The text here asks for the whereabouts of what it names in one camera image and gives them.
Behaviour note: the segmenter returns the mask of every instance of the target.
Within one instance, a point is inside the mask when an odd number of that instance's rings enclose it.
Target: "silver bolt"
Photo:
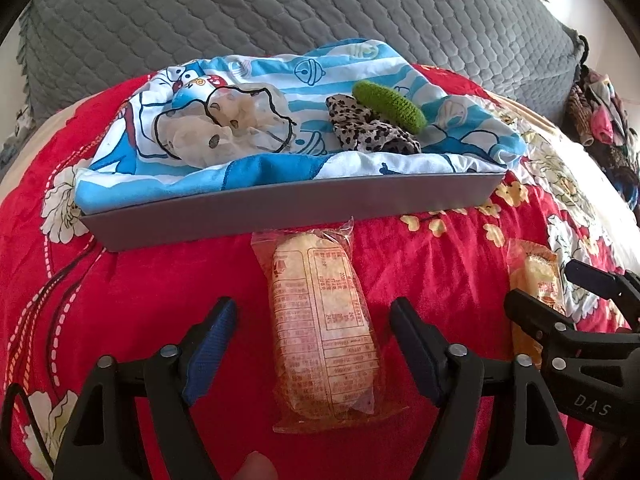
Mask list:
[[[533,361],[531,360],[531,357],[529,357],[526,354],[519,354],[516,357],[516,362],[520,365],[520,366],[531,366],[533,364]]]
[[[113,357],[110,355],[103,355],[100,359],[98,359],[98,368],[109,368],[113,365]]]
[[[551,361],[551,365],[556,370],[564,370],[566,368],[566,362],[561,357],[554,358],[554,360]]]
[[[180,353],[176,345],[165,345],[160,349],[162,357],[175,357]]]
[[[449,353],[456,357],[464,357],[468,353],[468,350],[466,349],[466,346],[461,345],[460,343],[453,343],[453,345],[449,346]]]

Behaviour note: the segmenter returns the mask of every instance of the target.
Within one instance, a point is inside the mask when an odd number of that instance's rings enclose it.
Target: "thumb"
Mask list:
[[[249,454],[233,480],[278,480],[271,461],[257,451]]]

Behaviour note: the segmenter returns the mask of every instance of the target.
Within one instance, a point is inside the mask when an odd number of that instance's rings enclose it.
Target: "white wall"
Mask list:
[[[640,56],[603,0],[550,0],[551,13],[589,40],[587,65],[609,75],[623,98],[629,125],[640,131]]]
[[[0,148],[4,140],[14,132],[15,115],[25,102],[24,76],[15,60],[20,37],[18,24],[0,45]]]

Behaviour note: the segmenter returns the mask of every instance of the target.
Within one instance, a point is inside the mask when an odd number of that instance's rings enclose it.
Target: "blue and white striped fabric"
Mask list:
[[[342,152],[324,101],[368,79],[396,88],[428,119],[422,153]],[[156,118],[200,103],[219,86],[269,88],[293,135],[277,153],[198,170],[157,142]],[[448,96],[386,43],[345,40],[306,56],[194,60],[153,76],[124,103],[89,168],[78,171],[76,203],[86,214],[199,193],[302,180],[391,173],[500,173],[525,145],[516,131],[464,96]]]

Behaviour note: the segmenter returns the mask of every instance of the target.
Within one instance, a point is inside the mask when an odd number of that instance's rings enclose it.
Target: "bed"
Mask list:
[[[335,4],[331,12],[328,1]],[[391,337],[391,301],[408,297],[449,340],[508,360],[511,327],[502,309],[508,240],[550,247],[561,267],[576,258],[604,270],[640,271],[635,218],[584,150],[553,124],[582,54],[575,31],[537,0],[379,0],[384,17],[374,0],[357,1],[30,4],[21,56],[40,127],[0,183],[0,375],[4,387],[17,381],[29,394],[53,458],[98,357],[151,354],[179,340],[218,297],[230,296],[239,306],[239,329],[210,394],[192,410],[222,478],[231,478],[254,449],[273,460],[284,480],[301,471],[309,480],[408,478],[436,410],[418,395]],[[119,21],[129,15],[129,22]],[[220,32],[207,17],[232,18],[237,27]],[[197,35],[190,23],[199,24]],[[250,234],[108,253],[78,221],[74,179],[149,73],[191,57],[305,52],[353,36],[384,38],[432,84],[468,96],[518,132],[526,153],[484,205],[355,223],[354,268],[382,348],[386,394],[408,409],[351,430],[274,434],[267,285]],[[580,329],[622,324],[614,304],[566,280],[563,288]],[[154,477],[165,478],[149,438],[148,407],[141,403],[138,411]],[[478,471],[489,414],[485,403],[464,478]],[[51,478],[24,413],[15,424],[16,453],[35,478]],[[591,430],[575,420],[566,428],[583,472]]]

